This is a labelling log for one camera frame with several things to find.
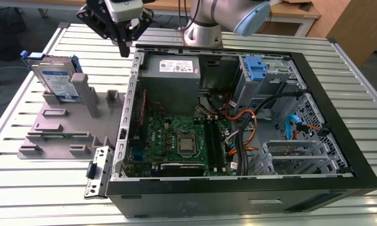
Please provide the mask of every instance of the green motherboard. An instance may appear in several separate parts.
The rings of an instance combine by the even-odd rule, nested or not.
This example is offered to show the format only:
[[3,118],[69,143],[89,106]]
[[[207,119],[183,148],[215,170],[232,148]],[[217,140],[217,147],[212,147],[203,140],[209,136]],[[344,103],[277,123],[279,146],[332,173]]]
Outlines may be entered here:
[[225,119],[151,117],[144,145],[131,146],[129,176],[156,177],[160,164],[175,162],[205,165],[204,176],[228,176],[223,144],[228,128]]

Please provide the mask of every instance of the ram slot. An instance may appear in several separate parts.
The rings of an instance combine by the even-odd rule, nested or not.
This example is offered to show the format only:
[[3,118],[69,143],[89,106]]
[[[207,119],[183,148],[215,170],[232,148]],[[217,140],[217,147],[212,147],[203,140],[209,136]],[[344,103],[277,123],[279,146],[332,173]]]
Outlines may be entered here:
[[216,168],[216,158],[215,158],[215,150],[213,150],[213,140],[212,140],[212,131],[211,131],[211,123],[212,121],[204,121],[204,133],[205,133],[205,145],[207,145],[207,156],[208,156],[208,168],[209,171],[215,171]]
[[219,122],[211,121],[211,133],[212,133],[212,147],[213,147],[213,156],[215,163],[219,169],[219,172],[224,170],[224,158],[223,158],[223,150],[221,150],[221,133],[219,128]]

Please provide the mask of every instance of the slotted aluminum table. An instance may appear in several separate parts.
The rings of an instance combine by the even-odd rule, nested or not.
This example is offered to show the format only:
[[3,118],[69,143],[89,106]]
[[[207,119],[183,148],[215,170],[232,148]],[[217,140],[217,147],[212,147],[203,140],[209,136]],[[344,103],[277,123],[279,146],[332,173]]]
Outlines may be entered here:
[[[181,45],[181,34],[171,29],[148,29],[137,43]],[[223,34],[223,43],[227,48],[304,53],[377,175],[377,93],[339,45],[327,39],[241,37],[229,32]],[[59,28],[44,53],[75,54],[96,91],[125,92],[133,55],[121,58],[119,48],[85,25]],[[19,147],[43,105],[43,90],[29,73],[0,119],[0,225],[253,225],[257,222],[275,226],[377,225],[377,191],[311,213],[127,219],[109,200],[84,200],[88,161],[17,159]]]

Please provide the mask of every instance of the desk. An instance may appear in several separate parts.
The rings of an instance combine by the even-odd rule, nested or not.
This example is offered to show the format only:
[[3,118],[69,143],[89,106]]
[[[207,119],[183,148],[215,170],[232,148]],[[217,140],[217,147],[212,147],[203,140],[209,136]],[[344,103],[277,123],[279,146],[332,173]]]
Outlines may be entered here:
[[[181,33],[149,28],[137,44],[181,45]],[[339,45],[323,38],[223,33],[227,48],[301,52],[377,175],[377,93]],[[59,28],[44,49],[76,55],[97,92],[127,91],[132,57],[84,25]],[[109,199],[84,200],[87,160],[20,160],[16,156],[43,106],[44,88],[29,73],[0,119],[0,225],[377,225],[377,191],[311,212],[253,216],[127,219]]]
[[[191,0],[188,2],[188,12],[191,9]],[[85,0],[0,0],[0,6],[25,7],[25,8],[47,8],[61,10],[77,10],[85,4]],[[179,15],[177,0],[159,0],[149,3],[145,7],[151,8],[160,15]],[[181,10],[184,15],[184,4],[181,1]],[[279,3],[272,7],[272,22],[300,24],[295,36],[305,37],[315,20],[320,18],[320,13],[315,7],[309,12],[299,9],[299,4],[287,2]]]

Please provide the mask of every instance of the cpu socket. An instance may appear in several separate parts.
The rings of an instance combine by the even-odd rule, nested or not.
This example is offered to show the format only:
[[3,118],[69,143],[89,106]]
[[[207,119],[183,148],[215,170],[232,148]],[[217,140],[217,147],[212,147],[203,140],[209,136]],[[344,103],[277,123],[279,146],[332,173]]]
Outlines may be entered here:
[[184,157],[196,155],[196,135],[177,135],[177,154]]

